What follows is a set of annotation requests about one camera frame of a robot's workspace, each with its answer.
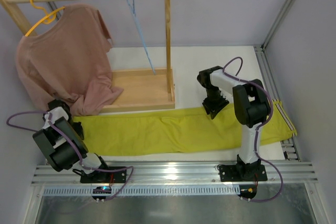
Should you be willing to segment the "yellow-green trousers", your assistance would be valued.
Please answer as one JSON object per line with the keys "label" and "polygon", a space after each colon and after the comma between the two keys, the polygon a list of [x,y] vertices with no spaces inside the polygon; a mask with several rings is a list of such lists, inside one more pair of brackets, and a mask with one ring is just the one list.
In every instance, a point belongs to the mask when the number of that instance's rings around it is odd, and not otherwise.
{"label": "yellow-green trousers", "polygon": [[233,104],[214,119],[204,108],[75,116],[88,150],[103,156],[195,153],[241,146],[243,126]]}

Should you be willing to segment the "light blue wire hanger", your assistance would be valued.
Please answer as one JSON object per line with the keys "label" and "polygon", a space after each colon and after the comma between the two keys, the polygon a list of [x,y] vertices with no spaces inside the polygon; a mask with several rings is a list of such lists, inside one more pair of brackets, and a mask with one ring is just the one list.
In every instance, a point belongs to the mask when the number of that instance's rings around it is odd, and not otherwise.
{"label": "light blue wire hanger", "polygon": [[144,37],[143,37],[142,28],[141,28],[140,22],[138,20],[138,17],[136,15],[135,0],[132,0],[132,2],[130,2],[129,0],[126,0],[126,1],[127,1],[128,7],[130,9],[130,13],[131,13],[132,19],[133,19],[133,21],[135,23],[135,26],[136,26],[139,38],[141,40],[142,47],[144,49],[145,55],[146,55],[147,60],[148,60],[148,62],[150,64],[151,70],[152,70],[153,74],[156,75],[155,68],[153,66],[152,60],[151,60],[149,52],[148,52],[148,48],[146,46],[146,43],[145,43],[145,40],[144,40]]}

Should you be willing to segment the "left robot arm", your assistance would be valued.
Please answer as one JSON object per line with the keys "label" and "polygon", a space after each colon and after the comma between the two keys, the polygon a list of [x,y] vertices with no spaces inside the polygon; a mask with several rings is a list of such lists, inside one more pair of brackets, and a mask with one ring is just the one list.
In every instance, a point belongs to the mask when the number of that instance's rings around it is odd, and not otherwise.
{"label": "left robot arm", "polygon": [[83,127],[80,122],[73,121],[70,107],[65,102],[49,102],[43,119],[45,124],[33,134],[33,140],[55,171],[74,168],[80,175],[89,175],[108,169],[102,157],[88,151]]}

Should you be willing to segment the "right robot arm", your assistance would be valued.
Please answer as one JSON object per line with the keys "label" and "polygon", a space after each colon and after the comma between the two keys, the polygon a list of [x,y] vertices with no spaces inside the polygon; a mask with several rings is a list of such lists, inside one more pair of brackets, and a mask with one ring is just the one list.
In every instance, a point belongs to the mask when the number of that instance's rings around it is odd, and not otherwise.
{"label": "right robot arm", "polygon": [[266,181],[265,166],[258,156],[260,130],[271,115],[271,106],[259,79],[239,80],[215,66],[199,72],[197,80],[205,88],[203,100],[206,113],[214,119],[229,101],[223,97],[224,90],[233,96],[234,115],[242,125],[242,143],[235,165],[218,165],[222,182]]}

